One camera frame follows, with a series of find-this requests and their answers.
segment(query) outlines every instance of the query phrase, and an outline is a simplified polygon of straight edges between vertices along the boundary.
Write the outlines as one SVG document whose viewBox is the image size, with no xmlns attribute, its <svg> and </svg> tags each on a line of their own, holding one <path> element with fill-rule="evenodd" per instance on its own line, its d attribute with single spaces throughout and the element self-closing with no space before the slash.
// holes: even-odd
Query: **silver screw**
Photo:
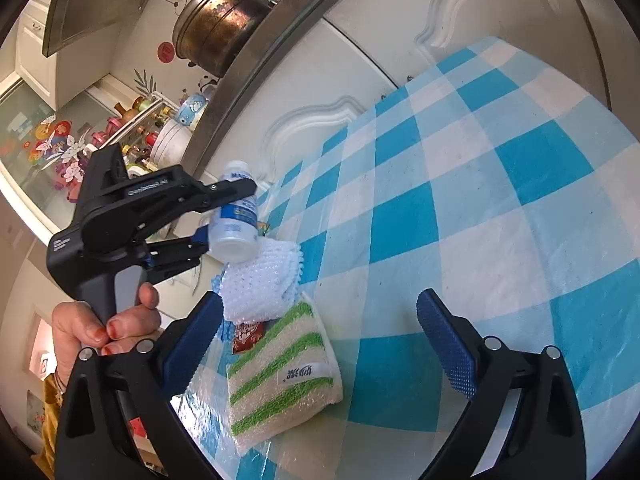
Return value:
<svg viewBox="0 0 640 480">
<path fill-rule="evenodd" d="M 93 349 L 83 348 L 78 354 L 78 357 L 80 358 L 81 361 L 88 361 L 89 359 L 91 359 L 93 355 L 94 355 Z"/>
<path fill-rule="evenodd" d="M 136 350 L 141 354 L 148 354 L 154 349 L 154 342 L 151 339 L 143 339 L 136 345 Z"/>
<path fill-rule="evenodd" d="M 548 346 L 546 347 L 546 354 L 552 359 L 559 359 L 562 355 L 560 353 L 560 349 L 556 346 Z"/>
<path fill-rule="evenodd" d="M 484 340 L 484 346 L 486 346 L 489 350 L 499 350 L 502 348 L 502 343 L 497 337 L 489 336 Z"/>
</svg>

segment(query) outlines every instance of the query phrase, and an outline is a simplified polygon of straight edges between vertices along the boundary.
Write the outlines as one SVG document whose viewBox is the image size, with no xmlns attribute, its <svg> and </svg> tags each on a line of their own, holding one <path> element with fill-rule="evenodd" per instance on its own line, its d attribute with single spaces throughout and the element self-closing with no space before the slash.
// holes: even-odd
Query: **blue and white checkered tablecloth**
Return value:
<svg viewBox="0 0 640 480">
<path fill-rule="evenodd" d="M 428 287 L 481 335 L 562 349 L 590 477 L 624 438 L 640 409 L 640 144 L 555 69 L 496 38 L 464 48 L 259 201 L 272 235 L 302 245 L 345 395 L 240 458 L 216 339 L 178 413 L 226 478 L 417 478 L 465 404 L 416 319 Z"/>
</svg>

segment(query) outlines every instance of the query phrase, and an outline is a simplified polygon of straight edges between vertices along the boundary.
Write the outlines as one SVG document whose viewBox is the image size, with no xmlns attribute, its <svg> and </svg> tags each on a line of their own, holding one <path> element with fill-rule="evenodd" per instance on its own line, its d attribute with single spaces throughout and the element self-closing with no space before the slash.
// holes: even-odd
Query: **large metal pot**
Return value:
<svg viewBox="0 0 640 480">
<path fill-rule="evenodd" d="M 271 7 L 269 0 L 191 0 L 175 23 L 175 53 L 222 77 Z"/>
</svg>

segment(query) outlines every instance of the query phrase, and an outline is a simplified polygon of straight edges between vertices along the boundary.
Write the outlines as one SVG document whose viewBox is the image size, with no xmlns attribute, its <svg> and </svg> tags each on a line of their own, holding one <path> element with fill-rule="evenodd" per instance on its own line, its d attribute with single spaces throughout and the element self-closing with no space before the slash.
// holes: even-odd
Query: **plastic bottle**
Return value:
<svg viewBox="0 0 640 480">
<path fill-rule="evenodd" d="M 251 178 L 249 166 L 232 160 L 220 180 Z M 209 254 L 223 263 L 238 264 L 258 253 L 257 202 L 255 195 L 214 209 L 209 223 Z"/>
</svg>

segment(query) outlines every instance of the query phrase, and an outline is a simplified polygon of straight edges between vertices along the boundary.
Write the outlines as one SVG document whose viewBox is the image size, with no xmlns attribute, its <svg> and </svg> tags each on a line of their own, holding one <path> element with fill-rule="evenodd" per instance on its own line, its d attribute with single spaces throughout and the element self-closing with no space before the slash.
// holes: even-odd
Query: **hand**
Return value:
<svg viewBox="0 0 640 480">
<path fill-rule="evenodd" d="M 141 339 L 158 338 L 158 292 L 150 283 L 143 283 L 138 297 L 140 304 L 113 316 L 106 328 L 82 301 L 60 303 L 53 309 L 53 347 L 58 377 L 64 386 L 82 346 L 99 348 L 102 355 L 110 355 L 128 352 Z"/>
</svg>

